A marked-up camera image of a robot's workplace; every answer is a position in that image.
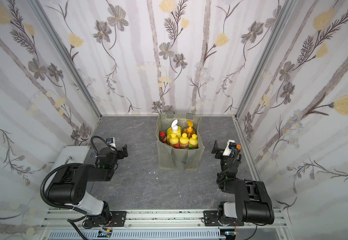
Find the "orange bottle yellow cap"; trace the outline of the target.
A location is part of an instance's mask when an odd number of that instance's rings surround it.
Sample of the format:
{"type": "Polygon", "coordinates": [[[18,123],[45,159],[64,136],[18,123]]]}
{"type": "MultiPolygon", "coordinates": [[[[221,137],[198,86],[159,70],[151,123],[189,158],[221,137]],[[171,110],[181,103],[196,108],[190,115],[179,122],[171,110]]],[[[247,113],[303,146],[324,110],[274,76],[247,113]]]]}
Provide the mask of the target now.
{"type": "Polygon", "coordinates": [[[189,138],[189,146],[191,146],[191,149],[197,149],[198,148],[198,138],[196,134],[193,134],[189,138]]]}
{"type": "Polygon", "coordinates": [[[175,133],[171,134],[169,139],[170,146],[174,147],[175,145],[179,145],[179,138],[175,133]]]}
{"type": "Polygon", "coordinates": [[[187,133],[183,133],[179,138],[179,147],[181,149],[188,149],[189,146],[189,138],[187,137],[187,133]]]}

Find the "large orange pump soap bottle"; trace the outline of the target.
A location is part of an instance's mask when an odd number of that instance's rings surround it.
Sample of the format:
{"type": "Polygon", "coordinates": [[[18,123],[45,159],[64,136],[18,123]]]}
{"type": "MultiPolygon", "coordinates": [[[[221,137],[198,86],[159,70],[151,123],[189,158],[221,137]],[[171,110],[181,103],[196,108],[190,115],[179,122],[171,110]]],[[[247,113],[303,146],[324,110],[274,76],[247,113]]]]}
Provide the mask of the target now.
{"type": "Polygon", "coordinates": [[[183,133],[187,135],[188,138],[191,138],[192,135],[196,135],[196,130],[193,128],[194,123],[190,120],[186,121],[187,127],[183,130],[183,133]]]}

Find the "green bottle red cap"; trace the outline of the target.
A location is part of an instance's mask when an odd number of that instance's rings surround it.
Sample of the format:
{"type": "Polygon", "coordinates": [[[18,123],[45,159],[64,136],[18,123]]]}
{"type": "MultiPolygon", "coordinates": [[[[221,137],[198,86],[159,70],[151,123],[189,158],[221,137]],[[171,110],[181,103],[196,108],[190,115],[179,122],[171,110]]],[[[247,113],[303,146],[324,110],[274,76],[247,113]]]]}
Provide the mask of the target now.
{"type": "Polygon", "coordinates": [[[161,131],[159,133],[159,139],[160,139],[160,142],[167,145],[167,135],[165,132],[161,131]]]}

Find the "large yellow pump soap bottle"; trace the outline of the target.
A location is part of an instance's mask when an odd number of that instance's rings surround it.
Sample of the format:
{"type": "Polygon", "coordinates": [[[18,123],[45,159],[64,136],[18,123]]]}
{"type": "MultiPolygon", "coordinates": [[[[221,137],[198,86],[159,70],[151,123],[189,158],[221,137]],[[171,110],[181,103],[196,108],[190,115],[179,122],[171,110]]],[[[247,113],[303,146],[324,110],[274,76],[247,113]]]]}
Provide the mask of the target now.
{"type": "Polygon", "coordinates": [[[178,126],[178,120],[174,120],[171,127],[167,130],[167,141],[171,138],[172,134],[176,134],[177,138],[182,136],[181,127],[178,126]]]}

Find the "green fabric shopping bag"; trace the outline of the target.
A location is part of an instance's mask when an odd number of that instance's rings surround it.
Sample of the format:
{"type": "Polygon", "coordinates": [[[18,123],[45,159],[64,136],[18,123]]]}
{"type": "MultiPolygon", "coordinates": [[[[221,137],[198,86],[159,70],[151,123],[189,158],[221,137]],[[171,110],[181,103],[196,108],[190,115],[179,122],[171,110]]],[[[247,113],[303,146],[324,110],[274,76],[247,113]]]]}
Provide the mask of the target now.
{"type": "Polygon", "coordinates": [[[193,114],[174,114],[166,113],[159,114],[157,120],[157,146],[159,166],[163,170],[181,170],[181,171],[198,171],[199,163],[203,155],[205,146],[200,138],[200,124],[202,117],[193,114]],[[172,123],[177,120],[176,125],[181,129],[187,127],[187,120],[194,123],[194,130],[197,134],[198,147],[192,150],[176,149],[170,146],[169,143],[163,143],[160,140],[160,133],[167,132],[172,126],[172,123]]]}

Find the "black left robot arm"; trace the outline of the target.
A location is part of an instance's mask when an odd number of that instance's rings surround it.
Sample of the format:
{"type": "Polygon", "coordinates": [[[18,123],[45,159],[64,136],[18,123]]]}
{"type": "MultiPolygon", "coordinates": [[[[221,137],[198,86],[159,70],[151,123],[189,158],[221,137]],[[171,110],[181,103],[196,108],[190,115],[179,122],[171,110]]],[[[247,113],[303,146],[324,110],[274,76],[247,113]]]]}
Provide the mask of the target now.
{"type": "Polygon", "coordinates": [[[101,227],[103,231],[111,232],[112,227],[125,225],[125,211],[111,211],[109,204],[93,197],[87,191],[88,182],[109,182],[118,168],[118,160],[128,157],[128,147],[123,145],[116,148],[115,139],[103,139],[92,136],[92,140],[99,139],[106,147],[95,151],[94,164],[65,163],[51,170],[40,186],[40,196],[50,207],[68,209],[82,214],[78,219],[68,219],[78,235],[85,240],[86,236],[76,225],[82,222],[84,229],[101,227]]]}

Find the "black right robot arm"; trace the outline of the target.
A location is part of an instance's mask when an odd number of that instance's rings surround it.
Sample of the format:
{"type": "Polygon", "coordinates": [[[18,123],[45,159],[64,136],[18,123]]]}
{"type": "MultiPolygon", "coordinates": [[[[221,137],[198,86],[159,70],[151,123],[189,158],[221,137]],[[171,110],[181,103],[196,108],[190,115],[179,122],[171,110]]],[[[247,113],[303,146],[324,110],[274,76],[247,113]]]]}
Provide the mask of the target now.
{"type": "Polygon", "coordinates": [[[234,195],[234,202],[221,202],[218,205],[216,219],[222,226],[253,223],[259,226],[274,223],[275,215],[271,198],[263,182],[239,179],[238,167],[241,163],[241,145],[229,140],[225,148],[219,148],[214,142],[211,153],[220,160],[220,172],[216,175],[218,188],[234,195]]]}

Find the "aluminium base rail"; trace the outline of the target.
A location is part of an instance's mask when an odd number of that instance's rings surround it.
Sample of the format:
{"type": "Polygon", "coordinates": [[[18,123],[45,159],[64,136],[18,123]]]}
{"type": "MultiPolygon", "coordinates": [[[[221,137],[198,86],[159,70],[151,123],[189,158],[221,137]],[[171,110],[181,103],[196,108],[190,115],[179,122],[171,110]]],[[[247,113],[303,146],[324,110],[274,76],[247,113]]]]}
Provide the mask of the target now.
{"type": "Polygon", "coordinates": [[[272,225],[258,226],[233,222],[221,225],[216,211],[189,210],[116,210],[114,220],[105,228],[85,229],[77,222],[78,233],[68,219],[80,214],[67,210],[48,211],[38,240],[290,240],[291,233],[279,209],[274,210],[272,225]]]}

